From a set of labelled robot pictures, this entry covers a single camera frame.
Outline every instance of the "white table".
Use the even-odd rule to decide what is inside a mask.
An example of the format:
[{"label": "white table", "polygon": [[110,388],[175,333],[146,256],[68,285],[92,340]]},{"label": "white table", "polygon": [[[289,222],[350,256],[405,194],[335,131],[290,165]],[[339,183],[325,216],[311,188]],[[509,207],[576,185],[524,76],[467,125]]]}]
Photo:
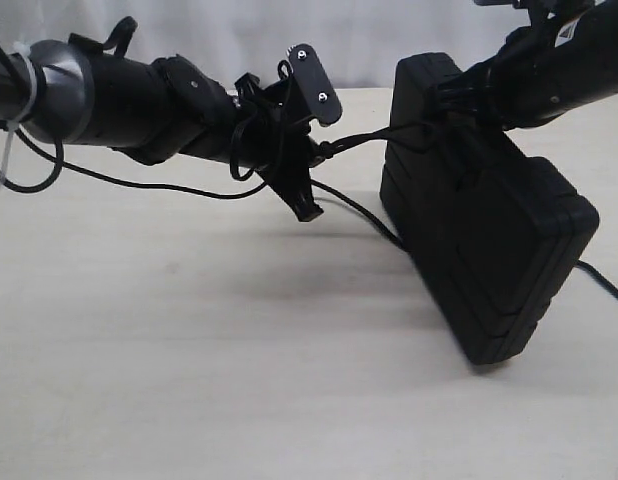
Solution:
[{"label": "white table", "polygon": [[[379,128],[390,98],[344,91],[316,135]],[[618,99],[514,137],[599,208],[584,258],[618,284]],[[314,173],[383,215],[383,152]],[[68,158],[243,187],[186,157]],[[16,150],[14,179],[48,168]],[[324,206],[302,225],[269,191],[217,202],[71,172],[3,192],[0,480],[618,479],[615,300],[574,272],[523,355],[477,374],[407,256]]]}]

